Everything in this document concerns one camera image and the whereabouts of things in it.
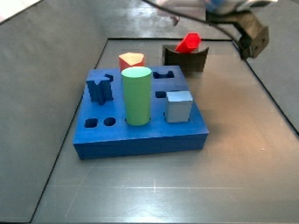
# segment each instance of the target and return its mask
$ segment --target gray block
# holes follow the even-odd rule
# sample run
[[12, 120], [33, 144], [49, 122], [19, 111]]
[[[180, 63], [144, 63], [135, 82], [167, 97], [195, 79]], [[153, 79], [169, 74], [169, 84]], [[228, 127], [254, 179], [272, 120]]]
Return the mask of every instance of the gray block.
[[165, 93], [164, 118], [168, 123], [185, 123], [189, 120], [192, 109], [192, 94], [189, 91]]

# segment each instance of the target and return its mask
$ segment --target blue block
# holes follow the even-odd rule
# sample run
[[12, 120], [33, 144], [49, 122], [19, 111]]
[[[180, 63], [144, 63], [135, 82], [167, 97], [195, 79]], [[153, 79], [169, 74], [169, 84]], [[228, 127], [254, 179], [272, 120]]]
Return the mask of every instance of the blue block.
[[113, 101], [100, 106], [89, 100], [85, 87], [79, 110], [73, 146], [80, 159], [123, 157], [173, 151], [200, 150], [208, 136], [201, 113], [193, 102], [188, 122], [168, 123], [164, 120], [165, 98], [156, 92], [189, 91], [181, 70], [177, 66], [149, 67], [152, 77], [151, 122], [131, 126], [125, 121], [125, 105], [119, 68], [92, 70], [88, 81], [99, 83], [101, 74], [113, 76], [111, 88]]
[[89, 70], [87, 78], [88, 95], [91, 101], [97, 102], [99, 105], [104, 105], [105, 101], [113, 100], [109, 84], [112, 81], [113, 76], [105, 74], [105, 71]]

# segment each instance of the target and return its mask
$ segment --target green cylindrical block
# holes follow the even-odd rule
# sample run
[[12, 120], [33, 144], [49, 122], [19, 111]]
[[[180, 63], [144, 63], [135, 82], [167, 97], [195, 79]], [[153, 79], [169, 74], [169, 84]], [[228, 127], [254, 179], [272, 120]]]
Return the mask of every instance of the green cylindrical block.
[[151, 119], [152, 70], [144, 66], [123, 70], [125, 122], [139, 126]]

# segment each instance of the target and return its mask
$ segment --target orange block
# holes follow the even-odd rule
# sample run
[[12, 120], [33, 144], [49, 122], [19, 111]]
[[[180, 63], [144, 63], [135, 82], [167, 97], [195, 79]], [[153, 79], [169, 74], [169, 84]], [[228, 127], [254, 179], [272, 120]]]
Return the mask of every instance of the orange block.
[[145, 56], [137, 52], [127, 52], [119, 55], [119, 67], [120, 71], [129, 67], [144, 67], [145, 66]]

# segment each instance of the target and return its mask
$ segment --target red block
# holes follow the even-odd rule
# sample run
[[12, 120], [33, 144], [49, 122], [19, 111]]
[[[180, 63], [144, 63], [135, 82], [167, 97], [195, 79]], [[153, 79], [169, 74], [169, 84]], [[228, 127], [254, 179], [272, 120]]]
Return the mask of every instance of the red block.
[[119, 55], [120, 71], [129, 67], [143, 67], [145, 65], [145, 56], [141, 53], [127, 52]]
[[177, 53], [191, 53], [199, 48], [201, 37], [197, 32], [189, 32], [183, 38], [180, 44], [176, 46], [175, 51]]

